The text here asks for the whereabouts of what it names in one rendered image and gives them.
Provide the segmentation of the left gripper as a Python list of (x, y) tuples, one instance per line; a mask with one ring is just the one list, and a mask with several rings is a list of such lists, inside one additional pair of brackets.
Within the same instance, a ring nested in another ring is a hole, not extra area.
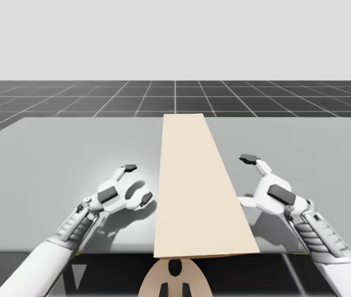
[(137, 165), (127, 164), (118, 168), (113, 177), (97, 188), (96, 193), (90, 196), (89, 210), (92, 213), (106, 212), (114, 214), (123, 209), (135, 210), (139, 206), (144, 207), (149, 203), (153, 194), (148, 192), (142, 196), (141, 202), (135, 198), (126, 199), (126, 195), (122, 194), (120, 179), (125, 173), (131, 173), (137, 170)]

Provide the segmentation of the tan robot part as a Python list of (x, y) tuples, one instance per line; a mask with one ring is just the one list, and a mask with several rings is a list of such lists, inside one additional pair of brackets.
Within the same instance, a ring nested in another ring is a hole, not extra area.
[(159, 297), (163, 284), (168, 286), (168, 297), (184, 297), (183, 285), (189, 285), (191, 297), (213, 297), (209, 282), (191, 259), (181, 259), (181, 272), (170, 273), (170, 260), (157, 261), (147, 272), (137, 297)]

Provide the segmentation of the tall board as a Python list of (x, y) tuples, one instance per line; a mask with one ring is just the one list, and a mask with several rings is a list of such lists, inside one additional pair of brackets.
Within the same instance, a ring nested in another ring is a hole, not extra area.
[(258, 252), (204, 116), (164, 115), (154, 257)]

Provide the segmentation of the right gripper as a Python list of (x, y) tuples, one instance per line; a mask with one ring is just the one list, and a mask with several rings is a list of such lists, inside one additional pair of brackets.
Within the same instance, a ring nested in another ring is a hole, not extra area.
[(272, 215), (300, 216), (309, 209), (309, 202), (292, 192), (290, 183), (272, 173), (270, 166), (259, 157), (241, 154), (239, 160), (253, 165), (261, 176), (252, 197), (238, 197), (247, 208), (258, 208)]

